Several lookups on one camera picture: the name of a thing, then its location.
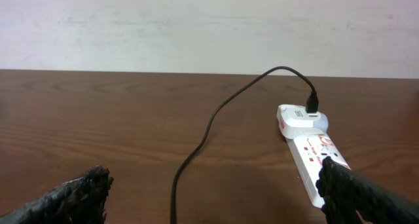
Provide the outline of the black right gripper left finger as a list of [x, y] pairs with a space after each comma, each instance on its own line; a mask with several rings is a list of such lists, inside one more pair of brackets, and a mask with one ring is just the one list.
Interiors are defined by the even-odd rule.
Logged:
[[1, 224], [104, 224], [105, 202], [114, 179], [103, 166], [53, 188], [1, 216]]

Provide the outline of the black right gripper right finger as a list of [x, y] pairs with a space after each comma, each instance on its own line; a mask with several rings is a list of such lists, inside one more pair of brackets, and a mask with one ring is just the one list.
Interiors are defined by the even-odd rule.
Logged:
[[328, 224], [418, 224], [418, 204], [335, 162], [322, 161], [316, 187]]

